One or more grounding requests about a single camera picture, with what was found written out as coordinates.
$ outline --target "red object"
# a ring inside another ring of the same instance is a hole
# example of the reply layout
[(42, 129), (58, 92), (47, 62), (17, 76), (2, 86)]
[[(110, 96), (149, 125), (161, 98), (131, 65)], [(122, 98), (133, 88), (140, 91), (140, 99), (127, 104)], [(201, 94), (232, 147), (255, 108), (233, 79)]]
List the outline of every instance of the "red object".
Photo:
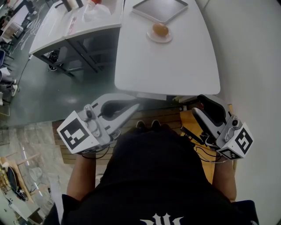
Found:
[(100, 4), (101, 0), (92, 0), (92, 2), (94, 2), (95, 4)]

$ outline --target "small plate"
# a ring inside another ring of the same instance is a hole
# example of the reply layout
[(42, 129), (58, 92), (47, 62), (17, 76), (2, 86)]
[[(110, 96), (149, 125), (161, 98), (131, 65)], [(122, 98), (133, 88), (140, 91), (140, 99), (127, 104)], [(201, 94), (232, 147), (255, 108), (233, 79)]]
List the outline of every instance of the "small plate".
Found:
[(169, 30), (169, 33), (165, 37), (160, 37), (151, 28), (147, 31), (148, 37), (157, 43), (168, 43), (173, 39), (173, 33)]

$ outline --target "printed logo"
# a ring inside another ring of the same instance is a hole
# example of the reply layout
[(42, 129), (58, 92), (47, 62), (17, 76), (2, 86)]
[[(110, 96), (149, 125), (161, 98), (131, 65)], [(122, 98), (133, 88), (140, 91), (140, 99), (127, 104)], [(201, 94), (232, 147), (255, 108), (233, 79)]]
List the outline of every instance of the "printed logo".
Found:
[(238, 136), (236, 137), (235, 142), (242, 150), (242, 152), (246, 154), (251, 144), (253, 143), (253, 140), (251, 139), (247, 131), (243, 128), (238, 134)]
[[(164, 221), (164, 224), (161, 223), (161, 217), (158, 216), (156, 213), (155, 215), (153, 216), (155, 222), (153, 221), (150, 221), (150, 220), (140, 220), (140, 221), (143, 221), (145, 222), (147, 225), (171, 225), (170, 223), (170, 216), (166, 213), (165, 216), (163, 216), (163, 221)], [(176, 218), (173, 220), (173, 224), (174, 225), (180, 225), (180, 219), (183, 218), (183, 217), (179, 217), (179, 218)]]
[(65, 126), (60, 131), (60, 133), (65, 139), (66, 143), (71, 148), (71, 150), (76, 148), (82, 141), (84, 141), (89, 136), (89, 134), (77, 118), (71, 121), (67, 126)]
[(230, 160), (235, 160), (235, 159), (240, 159), (241, 158), (239, 155), (237, 155), (236, 153), (234, 153), (230, 149), (222, 150), (219, 153), (223, 154), (225, 157), (227, 157)]

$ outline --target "forearm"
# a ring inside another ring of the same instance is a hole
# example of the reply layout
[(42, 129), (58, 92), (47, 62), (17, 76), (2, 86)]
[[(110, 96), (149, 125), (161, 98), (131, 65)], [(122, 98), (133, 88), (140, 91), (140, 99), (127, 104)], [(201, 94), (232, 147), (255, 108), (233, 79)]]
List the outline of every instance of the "forearm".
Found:
[(96, 160), (85, 159), (78, 155), (66, 194), (80, 201), (86, 194), (95, 189), (95, 178)]
[(236, 199), (236, 184), (232, 161), (228, 160), (225, 163), (217, 163), (213, 176), (213, 186), (220, 190), (231, 202)]

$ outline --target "metal tray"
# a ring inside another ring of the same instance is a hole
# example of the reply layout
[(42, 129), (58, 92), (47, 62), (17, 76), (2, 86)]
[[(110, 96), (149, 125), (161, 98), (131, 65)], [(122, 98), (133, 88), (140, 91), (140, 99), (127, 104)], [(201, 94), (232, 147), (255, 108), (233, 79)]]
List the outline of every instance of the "metal tray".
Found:
[(166, 24), (187, 8), (188, 4), (182, 0), (144, 0), (134, 5), (132, 12)]

